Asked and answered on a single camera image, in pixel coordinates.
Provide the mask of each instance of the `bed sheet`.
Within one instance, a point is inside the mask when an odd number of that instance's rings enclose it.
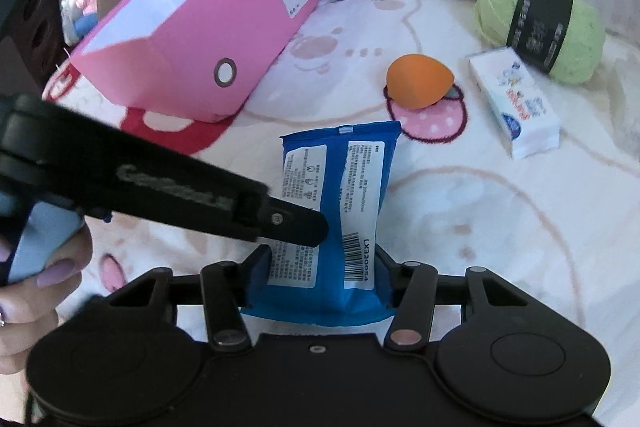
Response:
[[[482,50],[473,0],[345,0],[320,6],[295,35],[242,111],[217,124],[117,107],[63,66],[46,97],[206,162],[273,187],[282,183],[280,136],[297,130],[396,119],[403,134],[378,220],[377,241],[397,261],[441,273],[489,267],[594,334],[612,360],[612,380],[596,416],[609,427],[640,417],[640,164],[612,142],[604,76],[617,57],[638,53],[608,38],[594,79],[578,87],[534,73],[562,120],[558,150],[513,160],[498,139],[466,56]],[[455,74],[445,100],[407,113],[385,97],[397,57],[431,55]],[[147,269],[197,273],[242,261],[254,245],[127,216],[90,221],[95,254],[69,314],[90,293],[106,294]],[[443,307],[433,338],[459,322]],[[179,324],[204,337],[200,311]],[[388,321],[357,328],[380,334]],[[315,327],[249,318],[259,331]]]

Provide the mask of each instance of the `hand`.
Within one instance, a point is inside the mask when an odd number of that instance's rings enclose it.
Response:
[[[0,375],[21,371],[29,350],[58,326],[56,307],[78,288],[80,270],[91,261],[89,228],[82,229],[51,256],[46,269],[20,283],[0,288]],[[0,245],[0,260],[8,256]]]

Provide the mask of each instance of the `green yarn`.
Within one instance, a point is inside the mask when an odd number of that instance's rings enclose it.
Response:
[[[517,0],[477,0],[476,24],[480,36],[492,46],[507,42]],[[584,1],[574,0],[571,20],[549,76],[567,84],[591,78],[602,60],[605,31],[600,13]]]

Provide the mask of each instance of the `blue wet wipes packet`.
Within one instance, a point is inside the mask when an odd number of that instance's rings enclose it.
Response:
[[[393,314],[374,289],[374,247],[400,132],[399,122],[386,121],[282,137],[282,199],[320,210],[329,235],[317,248],[272,242],[268,284],[245,314],[342,327]]]

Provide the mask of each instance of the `pink storage box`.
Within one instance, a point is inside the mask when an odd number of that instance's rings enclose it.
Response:
[[[118,105],[213,122],[235,114],[318,0],[123,0],[72,64]]]

